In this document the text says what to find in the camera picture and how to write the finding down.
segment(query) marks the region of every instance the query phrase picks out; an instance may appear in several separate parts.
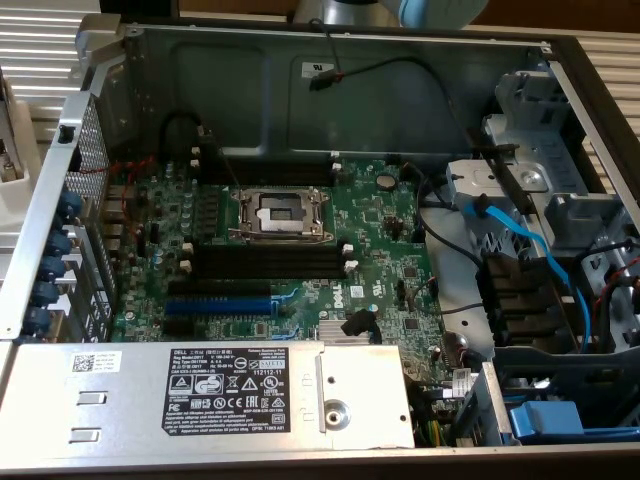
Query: connector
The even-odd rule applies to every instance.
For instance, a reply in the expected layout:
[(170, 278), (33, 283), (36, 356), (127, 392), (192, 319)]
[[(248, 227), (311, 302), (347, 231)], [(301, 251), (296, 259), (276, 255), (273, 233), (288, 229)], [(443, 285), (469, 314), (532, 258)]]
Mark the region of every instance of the connector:
[(329, 88), (334, 83), (338, 83), (342, 80), (342, 75), (335, 70), (327, 70), (326, 72), (319, 73), (311, 79), (309, 84), (309, 91), (317, 92)]

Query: barcode label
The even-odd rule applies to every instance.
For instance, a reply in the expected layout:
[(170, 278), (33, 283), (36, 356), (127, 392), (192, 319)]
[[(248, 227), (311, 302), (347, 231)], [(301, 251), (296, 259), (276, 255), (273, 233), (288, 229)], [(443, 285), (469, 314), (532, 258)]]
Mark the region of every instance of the barcode label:
[(471, 369), (461, 368), (453, 372), (453, 396), (455, 398), (464, 397), (471, 390)]
[(116, 373), (120, 371), (122, 352), (83, 352), (71, 356), (73, 373)]

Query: sticker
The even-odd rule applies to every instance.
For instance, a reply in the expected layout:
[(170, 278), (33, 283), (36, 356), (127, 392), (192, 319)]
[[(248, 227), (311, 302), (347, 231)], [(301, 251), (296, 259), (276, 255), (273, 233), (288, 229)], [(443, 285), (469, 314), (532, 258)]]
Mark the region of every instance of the sticker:
[(166, 392), (171, 436), (291, 431), (284, 347), (172, 349)]
[(333, 69), (333, 63), (304, 62), (302, 64), (302, 78), (313, 78), (331, 69)]
[(453, 371), (453, 396), (455, 398), (464, 397), (472, 386), (470, 368), (460, 368)]
[(349, 289), (351, 290), (351, 298), (364, 298), (364, 288), (360, 285), (354, 285)]
[(122, 352), (83, 352), (71, 356), (73, 373), (117, 373)]

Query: capacitor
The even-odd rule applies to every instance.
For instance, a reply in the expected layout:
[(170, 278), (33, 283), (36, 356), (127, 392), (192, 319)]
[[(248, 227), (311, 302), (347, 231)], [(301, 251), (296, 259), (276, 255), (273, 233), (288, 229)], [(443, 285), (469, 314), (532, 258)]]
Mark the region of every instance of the capacitor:
[(440, 347), (434, 347), (433, 350), (431, 350), (431, 361), (437, 362), (438, 360), (440, 360), (441, 355), (442, 350), (440, 349)]
[(160, 224), (154, 222), (151, 224), (151, 232), (149, 232), (149, 241), (151, 243), (160, 243)]

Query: cpu socket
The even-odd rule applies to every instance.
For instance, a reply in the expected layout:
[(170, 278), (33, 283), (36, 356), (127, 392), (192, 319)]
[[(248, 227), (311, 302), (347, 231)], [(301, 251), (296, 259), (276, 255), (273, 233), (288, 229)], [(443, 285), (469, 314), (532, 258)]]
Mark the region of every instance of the cpu socket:
[(247, 189), (240, 193), (235, 237), (268, 243), (318, 243), (333, 240), (325, 232), (323, 205), (329, 196), (308, 190)]

